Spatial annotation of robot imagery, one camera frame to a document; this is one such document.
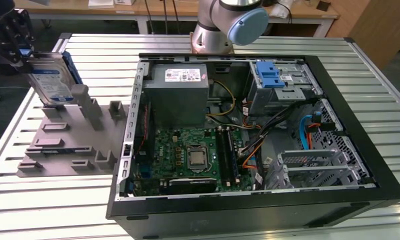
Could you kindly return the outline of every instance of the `cpu socket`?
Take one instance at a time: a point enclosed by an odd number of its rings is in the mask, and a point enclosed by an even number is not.
[[[195,173],[203,172],[209,168],[209,148],[205,145],[187,146],[187,167]]]

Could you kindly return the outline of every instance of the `green motherboard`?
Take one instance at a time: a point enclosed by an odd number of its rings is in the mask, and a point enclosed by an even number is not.
[[[242,132],[231,130],[234,149],[243,147]],[[250,173],[239,176],[241,182],[233,185],[222,183],[221,159],[217,148],[217,130],[214,128],[158,129],[155,135],[154,161],[138,166],[139,196],[161,195],[163,181],[178,178],[213,178],[218,180],[217,192],[250,191],[253,181]]]

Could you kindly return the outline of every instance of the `ram slot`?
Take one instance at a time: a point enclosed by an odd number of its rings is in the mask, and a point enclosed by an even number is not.
[[[227,129],[217,132],[217,150],[222,184],[230,187],[231,183],[239,182],[239,173],[231,132]]]

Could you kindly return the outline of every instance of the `motherboard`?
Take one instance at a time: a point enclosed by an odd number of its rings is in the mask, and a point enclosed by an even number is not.
[[[226,146],[222,135],[227,135]],[[239,172],[237,159],[243,147],[238,128],[158,129],[154,161],[138,165],[137,195],[199,193],[199,188],[206,188],[205,192],[211,192],[211,188],[213,192],[250,191],[251,175]]]

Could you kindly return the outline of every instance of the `robotic arm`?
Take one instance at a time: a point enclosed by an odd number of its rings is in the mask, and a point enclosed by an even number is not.
[[[34,40],[27,10],[15,9],[14,0],[0,0],[0,64],[11,65],[20,73],[31,73],[32,67],[23,55],[35,49]]]
[[[191,45],[195,53],[226,54],[233,43],[251,44],[265,33],[269,13],[262,0],[201,0]]]

